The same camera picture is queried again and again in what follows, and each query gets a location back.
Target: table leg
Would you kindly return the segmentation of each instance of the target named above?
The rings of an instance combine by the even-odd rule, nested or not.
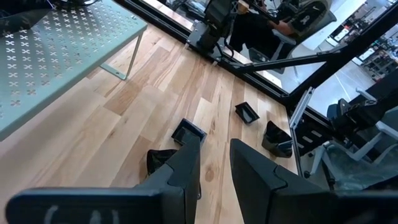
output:
[[[124,74],[123,72],[118,71],[117,69],[113,68],[112,66],[108,65],[107,63],[103,63],[100,65],[100,67],[104,70],[106,70],[109,73],[112,73],[113,75],[117,76],[121,80],[126,80],[127,77],[129,76],[131,72],[132,65],[134,64],[134,60],[136,59],[136,55],[138,52],[139,44],[141,43],[142,35],[144,33],[140,34],[138,37],[137,43],[136,43],[136,48],[134,49],[134,53],[132,54],[131,61],[129,64],[129,69],[127,70],[127,74]]]

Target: person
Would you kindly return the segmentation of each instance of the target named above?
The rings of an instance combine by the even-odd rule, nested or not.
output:
[[[264,16],[247,12],[238,14],[233,24],[230,46],[240,52],[243,44],[248,49],[254,47],[268,58],[271,58],[280,43],[272,29],[293,39],[299,39],[314,28],[327,14],[331,0],[300,0],[298,13],[280,18],[279,24],[268,21]]]

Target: chair armrest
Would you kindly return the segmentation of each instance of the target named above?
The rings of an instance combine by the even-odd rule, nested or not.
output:
[[[386,125],[385,123],[379,121],[379,122],[376,123],[376,127],[381,132],[387,134],[388,136],[394,138],[395,140],[398,140],[398,131],[396,131],[395,129],[393,129],[390,126]]]
[[[365,97],[365,99],[377,101],[377,99],[376,99],[374,96],[370,95],[368,92],[366,92],[366,91],[364,91],[364,90],[361,90],[361,89],[359,89],[359,88],[357,88],[357,89],[355,89],[355,90],[356,90],[357,93],[359,93],[359,94],[361,94],[363,97]]]
[[[295,39],[293,39],[293,38],[291,38],[291,37],[288,37],[288,36],[282,34],[281,32],[279,32],[279,31],[277,31],[277,30],[275,30],[275,29],[272,30],[272,33],[273,33],[276,37],[278,37],[278,38],[280,39],[280,41],[282,41],[282,42],[284,42],[284,43],[286,43],[286,44],[296,45],[296,40],[295,40]]]

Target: wooden floor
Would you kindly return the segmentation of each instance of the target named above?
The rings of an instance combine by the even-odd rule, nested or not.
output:
[[[134,46],[111,65],[126,71]],[[251,126],[234,112],[244,101],[260,116]],[[178,149],[171,134],[182,118],[208,133],[196,223],[242,223],[229,140],[269,157],[262,134],[269,120],[289,132],[285,108],[151,25],[128,81],[97,69],[0,142],[0,204],[29,187],[133,187],[146,176],[149,149]],[[272,159],[297,172],[294,156]]]

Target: perforated metal tabletop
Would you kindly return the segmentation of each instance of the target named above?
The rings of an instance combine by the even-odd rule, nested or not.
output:
[[[1,38],[0,141],[146,27],[117,3],[103,0],[69,12],[51,11],[31,30]]]

